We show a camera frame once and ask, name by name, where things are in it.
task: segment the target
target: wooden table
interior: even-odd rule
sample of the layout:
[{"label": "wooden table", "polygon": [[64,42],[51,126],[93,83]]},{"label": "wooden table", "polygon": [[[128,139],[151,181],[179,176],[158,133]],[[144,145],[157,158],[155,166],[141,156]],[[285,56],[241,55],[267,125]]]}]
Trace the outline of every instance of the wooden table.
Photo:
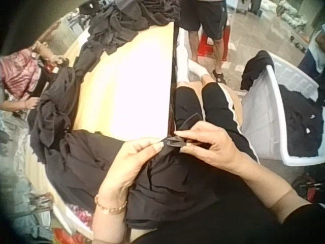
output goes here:
[{"label": "wooden table", "polygon": [[[103,53],[100,63],[87,73],[81,85],[74,130],[100,131],[121,140],[164,138],[168,132],[174,26],[152,26],[115,53]],[[85,30],[65,56],[74,63],[89,36]],[[64,204],[37,162],[33,150],[26,153],[26,175],[36,190],[51,192],[54,213],[66,230],[92,239],[89,230]]]}]

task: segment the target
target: laundry basket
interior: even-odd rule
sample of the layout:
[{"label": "laundry basket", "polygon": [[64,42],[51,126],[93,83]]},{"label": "laundry basket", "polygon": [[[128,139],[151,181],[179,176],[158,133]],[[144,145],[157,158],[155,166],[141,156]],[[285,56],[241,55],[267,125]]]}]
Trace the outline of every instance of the laundry basket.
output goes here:
[{"label": "laundry basket", "polygon": [[268,65],[242,100],[242,132],[260,158],[282,160],[289,166],[324,163],[325,155],[299,158],[288,154],[285,115],[278,86],[282,84],[288,90],[301,92],[315,101],[318,84],[287,61],[272,53],[270,55],[275,73]]}]

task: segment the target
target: white sock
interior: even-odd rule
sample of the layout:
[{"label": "white sock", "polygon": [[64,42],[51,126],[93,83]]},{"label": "white sock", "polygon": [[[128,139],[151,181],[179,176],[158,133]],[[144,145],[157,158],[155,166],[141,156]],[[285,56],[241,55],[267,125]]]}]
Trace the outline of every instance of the white sock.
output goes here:
[{"label": "white sock", "polygon": [[207,71],[206,68],[202,67],[201,65],[199,65],[198,63],[192,61],[192,60],[188,60],[188,69],[196,74],[197,76],[199,76],[199,78],[201,79],[202,76],[204,75],[209,75],[209,72]]},{"label": "white sock", "polygon": [[177,82],[185,81],[188,79],[188,53],[184,46],[178,46],[176,48],[177,58]]}]

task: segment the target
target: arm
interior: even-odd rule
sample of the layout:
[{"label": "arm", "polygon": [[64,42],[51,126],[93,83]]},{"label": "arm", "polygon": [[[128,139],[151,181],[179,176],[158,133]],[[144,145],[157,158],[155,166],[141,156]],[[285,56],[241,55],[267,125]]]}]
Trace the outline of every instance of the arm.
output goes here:
[{"label": "arm", "polygon": [[[98,192],[100,206],[112,209],[125,204],[128,189],[142,166],[164,146],[164,143],[157,142],[156,139],[144,138],[126,142],[122,146]],[[116,214],[105,214],[97,205],[92,222],[92,243],[124,243],[127,230],[124,217],[125,208]]]},{"label": "arm", "polygon": [[35,44],[31,48],[32,51],[38,53],[45,59],[51,60],[54,57],[54,53],[47,47],[45,47],[39,41],[36,41]]},{"label": "arm", "polygon": [[61,20],[56,21],[52,24],[37,40],[41,43],[45,42],[45,40],[49,37],[49,35],[56,30],[61,24]]},{"label": "arm", "polygon": [[34,109],[39,102],[39,98],[30,98],[26,101],[3,101],[0,109],[8,112],[14,112],[23,109]]},{"label": "arm", "polygon": [[175,134],[211,144],[208,150],[189,145],[182,147],[181,152],[240,176],[281,223],[294,210],[309,204],[299,197],[284,179],[240,152],[224,129],[200,121],[191,130],[178,131]]},{"label": "arm", "polygon": [[[111,183],[106,179],[103,182],[98,193],[98,203],[106,208],[118,208],[122,206],[127,199],[127,190],[120,190],[118,187],[112,186]],[[93,244],[100,243],[123,243],[126,234],[126,225],[124,223],[125,209],[116,215],[106,215],[97,206],[93,218]]]},{"label": "arm", "polygon": [[238,175],[246,182],[264,206],[277,216],[279,222],[283,223],[286,217],[297,208],[310,204],[298,196],[287,181],[257,164],[247,154],[241,153],[236,163],[238,168],[231,173]]},{"label": "arm", "polygon": [[0,109],[8,112],[15,112],[26,109],[25,101],[4,101],[0,104]]}]

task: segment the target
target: sandal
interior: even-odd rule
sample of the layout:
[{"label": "sandal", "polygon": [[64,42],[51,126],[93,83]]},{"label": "sandal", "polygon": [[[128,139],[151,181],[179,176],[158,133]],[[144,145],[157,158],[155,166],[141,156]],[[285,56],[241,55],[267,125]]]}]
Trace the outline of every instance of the sandal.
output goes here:
[{"label": "sandal", "polygon": [[226,83],[225,83],[225,79],[224,79],[224,76],[223,76],[223,73],[221,73],[221,74],[217,74],[217,73],[215,72],[215,70],[213,70],[212,73],[213,73],[213,75],[214,75],[214,77],[215,77],[215,79],[216,79],[216,81],[217,81],[218,83],[222,83],[222,84],[225,84],[225,85],[226,85]]}]

